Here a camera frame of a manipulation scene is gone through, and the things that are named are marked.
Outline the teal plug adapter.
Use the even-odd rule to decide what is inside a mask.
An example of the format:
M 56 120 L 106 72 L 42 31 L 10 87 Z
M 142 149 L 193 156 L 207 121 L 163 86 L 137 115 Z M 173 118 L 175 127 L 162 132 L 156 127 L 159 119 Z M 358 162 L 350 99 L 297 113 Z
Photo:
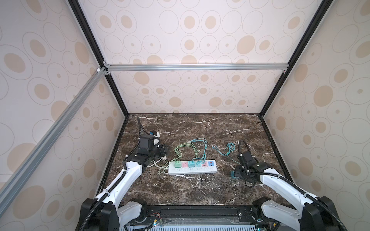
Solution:
M 196 163 L 194 160 L 188 161 L 188 167 L 195 167 Z
M 231 172 L 230 172 L 230 177 L 231 177 L 231 179 L 233 179 L 233 180 L 238 180 L 238 179 L 239 179 L 238 177 L 236 177 L 236 176 L 235 176 L 235 171 L 231 171 Z

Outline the light green plug adapter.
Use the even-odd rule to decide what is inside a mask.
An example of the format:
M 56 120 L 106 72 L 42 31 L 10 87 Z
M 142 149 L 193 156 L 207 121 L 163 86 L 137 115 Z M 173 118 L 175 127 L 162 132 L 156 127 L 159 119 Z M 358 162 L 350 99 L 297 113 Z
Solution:
M 174 165 L 175 168 L 181 168 L 182 167 L 182 162 L 177 160 L 177 161 L 174 161 L 173 165 Z

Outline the white power strip coloured sockets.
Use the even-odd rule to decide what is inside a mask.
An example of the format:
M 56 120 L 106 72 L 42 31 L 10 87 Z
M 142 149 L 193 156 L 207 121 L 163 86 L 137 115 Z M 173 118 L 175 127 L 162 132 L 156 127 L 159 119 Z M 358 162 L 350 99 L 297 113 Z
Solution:
M 169 175 L 188 175 L 188 174 L 211 174 L 217 172 L 217 165 L 215 160 L 195 161 L 195 167 L 188 167 L 188 161 L 181 161 L 182 167 L 175 168 L 173 163 L 169 163 Z

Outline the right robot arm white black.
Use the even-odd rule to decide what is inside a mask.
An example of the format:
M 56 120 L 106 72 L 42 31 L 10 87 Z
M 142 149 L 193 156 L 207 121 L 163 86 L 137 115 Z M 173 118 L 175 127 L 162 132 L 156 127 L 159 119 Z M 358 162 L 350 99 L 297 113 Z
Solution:
M 252 204 L 255 221 L 273 219 L 296 231 L 345 231 L 335 205 L 328 197 L 318 197 L 279 174 L 266 162 L 258 162 L 250 149 L 242 151 L 247 143 L 238 143 L 237 158 L 240 164 L 234 176 L 245 182 L 249 188 L 257 183 L 268 186 L 288 201 L 291 206 L 280 205 L 268 197 L 262 197 Z

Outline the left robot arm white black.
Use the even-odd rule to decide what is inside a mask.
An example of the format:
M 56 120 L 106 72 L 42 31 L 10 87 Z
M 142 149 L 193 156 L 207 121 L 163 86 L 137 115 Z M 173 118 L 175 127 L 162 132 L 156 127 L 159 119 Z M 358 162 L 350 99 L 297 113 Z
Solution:
M 138 143 L 125 158 L 121 172 L 94 199 L 83 202 L 78 231 L 121 231 L 134 219 L 146 220 L 145 201 L 134 199 L 123 207 L 120 203 L 136 179 L 167 156 L 168 148 L 158 132 L 147 132 L 140 122 L 138 127 Z

